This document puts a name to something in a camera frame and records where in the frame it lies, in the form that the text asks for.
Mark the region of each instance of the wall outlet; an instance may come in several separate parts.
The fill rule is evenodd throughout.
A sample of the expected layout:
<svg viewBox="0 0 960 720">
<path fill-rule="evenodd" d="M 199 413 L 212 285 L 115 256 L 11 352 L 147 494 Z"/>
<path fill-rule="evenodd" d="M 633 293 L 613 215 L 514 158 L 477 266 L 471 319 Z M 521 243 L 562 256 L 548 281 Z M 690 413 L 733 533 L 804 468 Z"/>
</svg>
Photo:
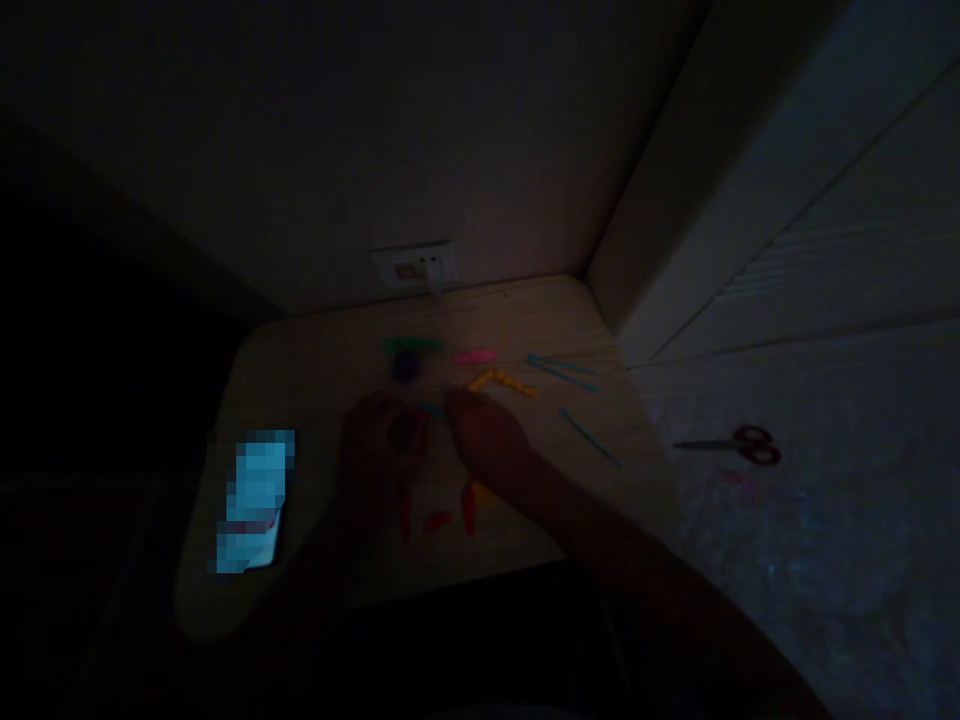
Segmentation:
<svg viewBox="0 0 960 720">
<path fill-rule="evenodd" d="M 381 282 L 391 290 L 422 287 L 432 289 L 460 282 L 453 241 L 410 245 L 367 253 Z"/>
</svg>

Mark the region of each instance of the purple clay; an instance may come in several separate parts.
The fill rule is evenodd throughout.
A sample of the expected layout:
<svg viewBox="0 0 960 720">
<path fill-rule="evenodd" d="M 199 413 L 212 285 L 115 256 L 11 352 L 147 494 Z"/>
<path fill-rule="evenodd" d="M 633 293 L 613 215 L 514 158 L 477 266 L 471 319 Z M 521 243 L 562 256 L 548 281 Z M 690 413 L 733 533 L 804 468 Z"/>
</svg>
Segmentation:
<svg viewBox="0 0 960 720">
<path fill-rule="evenodd" d="M 390 377 L 406 385 L 420 374 L 420 358 L 415 352 L 402 350 L 393 356 L 393 371 Z"/>
</svg>

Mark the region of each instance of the wooden tabletop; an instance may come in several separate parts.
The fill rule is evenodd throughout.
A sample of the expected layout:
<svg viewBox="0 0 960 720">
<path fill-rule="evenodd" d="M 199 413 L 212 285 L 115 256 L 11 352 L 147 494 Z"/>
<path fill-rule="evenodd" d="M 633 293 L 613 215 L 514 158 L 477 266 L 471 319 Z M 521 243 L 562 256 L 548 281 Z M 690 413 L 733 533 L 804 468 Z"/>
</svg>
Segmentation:
<svg viewBox="0 0 960 720">
<path fill-rule="evenodd" d="M 421 376 L 406 386 L 390 379 L 387 337 L 432 338 L 442 352 L 424 352 Z M 499 353 L 493 367 L 535 388 L 539 399 L 502 385 L 483 388 L 512 410 L 531 444 L 573 481 L 661 536 L 671 536 L 677 499 L 667 462 L 636 390 L 620 362 L 590 291 L 554 276 L 336 310 L 272 323 L 256 330 L 234 359 L 180 558 L 176 614 L 196 640 L 228 634 L 284 570 L 330 502 L 340 423 L 357 398 L 386 389 L 415 404 L 443 404 L 443 390 L 482 367 L 451 356 L 474 347 Z M 581 376 L 591 393 L 524 362 L 528 353 L 597 370 Z M 618 469 L 559 414 L 566 408 L 623 464 Z M 223 511 L 234 443 L 249 429 L 294 429 L 294 488 L 284 508 L 278 562 L 242 575 L 211 575 L 216 520 Z M 384 519 L 376 550 L 361 571 L 356 605 L 422 593 L 445 585 L 538 565 L 561 556 L 535 525 L 497 500 L 480 508 L 476 535 L 460 521 L 467 473 L 444 421 L 431 420 L 427 458 L 411 489 L 412 541 L 401 543 L 399 514 Z M 455 521 L 424 537 L 435 510 Z"/>
</svg>

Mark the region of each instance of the blue stick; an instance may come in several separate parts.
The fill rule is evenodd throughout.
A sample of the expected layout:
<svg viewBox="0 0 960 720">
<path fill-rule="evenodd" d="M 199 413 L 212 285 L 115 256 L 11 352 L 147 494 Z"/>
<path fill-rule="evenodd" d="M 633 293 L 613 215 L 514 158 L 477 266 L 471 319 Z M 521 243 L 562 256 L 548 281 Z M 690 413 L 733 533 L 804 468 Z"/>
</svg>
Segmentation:
<svg viewBox="0 0 960 720">
<path fill-rule="evenodd" d="M 591 370 L 591 369 L 589 369 L 589 368 L 578 367 L 578 366 L 576 366 L 576 365 L 571 365 L 570 363 L 560 362 L 559 360 L 551 360 L 550 358 L 542 358 L 542 357 L 540 357 L 539 355 L 534 355 L 533 353 L 530 353 L 529 355 L 527 355 L 527 360 L 536 360 L 537 362 L 541 362 L 541 363 L 549 363 L 549 364 L 551 364 L 551 365 L 556 365 L 557 367 L 565 367 L 567 370 L 576 370 L 577 372 L 585 372 L 585 373 L 588 373 L 589 375 L 599 375 L 599 374 L 600 374 L 600 373 L 598 373 L 596 370 Z"/>
<path fill-rule="evenodd" d="M 595 448 L 597 448 L 597 450 L 599 450 L 599 451 L 602 452 L 604 455 L 606 455 L 608 458 L 610 458 L 610 461 L 611 461 L 614 465 L 616 465 L 616 466 L 619 467 L 619 468 L 622 468 L 622 467 L 623 467 L 623 465 L 620 464 L 620 461 L 617 460 L 609 450 L 607 450 L 603 445 L 601 445 L 601 444 L 599 443 L 599 441 L 598 441 L 593 435 L 591 435 L 591 434 L 588 433 L 586 430 L 584 430 L 583 427 L 580 425 L 580 423 L 578 423 L 576 420 L 574 420 L 572 417 L 570 417 L 570 413 L 568 413 L 568 412 L 567 412 L 566 410 L 564 410 L 563 408 L 560 408 L 560 414 L 561 414 L 563 417 L 565 417 L 567 420 L 569 420 L 569 421 L 570 421 L 570 424 L 573 425 L 577 430 L 579 430 L 587 440 L 589 440 L 590 442 L 592 442 L 592 443 L 593 443 L 593 446 L 594 446 Z"/>
<path fill-rule="evenodd" d="M 579 385 L 579 386 L 582 387 L 584 390 L 589 390 L 590 392 L 598 392 L 598 391 L 599 391 L 599 388 L 597 388 L 596 385 L 590 385 L 589 383 L 580 382 L 580 381 L 577 380 L 576 378 L 572 378 L 572 377 L 570 377 L 569 375 L 564 375 L 562 372 L 557 372 L 557 371 L 554 370 L 553 368 L 548 368 L 546 365 L 541 365 L 541 364 L 538 363 L 536 360 L 531 360 L 529 357 L 527 357 L 527 362 L 530 363 L 531 365 L 533 365 L 533 366 L 534 366 L 535 368 L 537 368 L 538 370 L 543 370 L 544 372 L 548 372 L 548 373 L 550 373 L 551 375 L 556 375 L 558 378 L 562 378 L 562 379 L 566 380 L 567 382 L 572 382 L 574 385 Z"/>
</svg>

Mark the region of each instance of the smartphone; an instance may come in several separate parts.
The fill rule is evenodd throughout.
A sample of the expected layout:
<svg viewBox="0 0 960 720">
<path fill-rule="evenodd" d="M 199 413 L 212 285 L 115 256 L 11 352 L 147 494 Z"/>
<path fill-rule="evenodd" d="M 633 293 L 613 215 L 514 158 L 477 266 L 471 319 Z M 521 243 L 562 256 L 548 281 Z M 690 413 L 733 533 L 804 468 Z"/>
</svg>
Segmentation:
<svg viewBox="0 0 960 720">
<path fill-rule="evenodd" d="M 260 570 L 276 562 L 295 452 L 293 430 L 253 430 L 236 444 L 226 509 L 218 521 L 217 573 Z"/>
<path fill-rule="evenodd" d="M 259 570 L 260 568 L 270 567 L 277 559 L 277 543 L 280 538 L 280 521 L 283 517 L 283 506 L 277 510 L 277 516 L 270 523 L 267 531 L 263 534 L 263 545 L 257 551 L 257 554 L 250 558 L 244 572 L 250 570 Z"/>
</svg>

